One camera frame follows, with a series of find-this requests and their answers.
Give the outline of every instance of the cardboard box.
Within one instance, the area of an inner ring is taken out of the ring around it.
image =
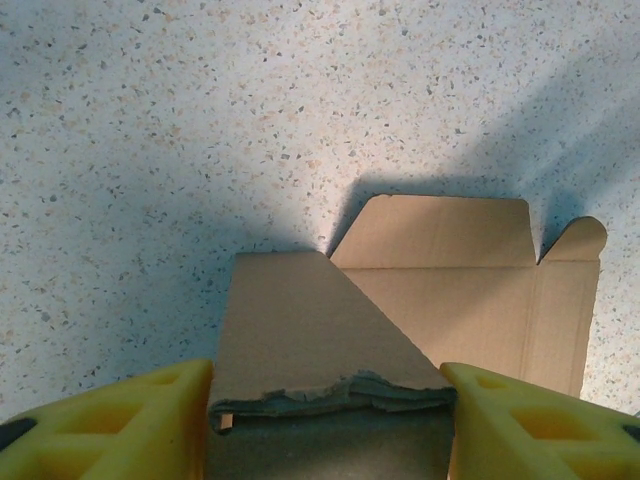
[[[524,200],[381,195],[331,259],[434,364],[577,397],[606,239],[579,218],[536,262]]]
[[[455,392],[427,356],[578,395],[605,241],[581,218],[537,263],[524,201],[397,195],[333,264],[238,256],[210,478],[446,478]]]

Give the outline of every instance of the open cardboard box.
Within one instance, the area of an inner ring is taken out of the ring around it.
[[[209,478],[446,478],[455,392],[431,361],[578,395],[605,241],[581,218],[537,263],[524,201],[396,195],[331,262],[238,256]]]

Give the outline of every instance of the speckled countertop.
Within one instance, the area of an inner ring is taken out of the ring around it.
[[[583,397],[640,410],[640,2],[0,0],[0,117],[0,420],[214,355],[233,253],[390,191],[600,219]]]

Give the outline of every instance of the speckled surface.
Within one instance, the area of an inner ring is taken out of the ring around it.
[[[214,355],[233,253],[391,191],[599,218],[583,397],[640,410],[639,45],[634,0],[0,0],[0,419]]]

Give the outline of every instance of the yellow plastic object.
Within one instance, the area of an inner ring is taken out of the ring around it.
[[[201,480],[212,376],[192,360],[25,412],[37,424],[0,452],[0,478]]]
[[[459,394],[452,480],[639,480],[640,419],[445,363]]]

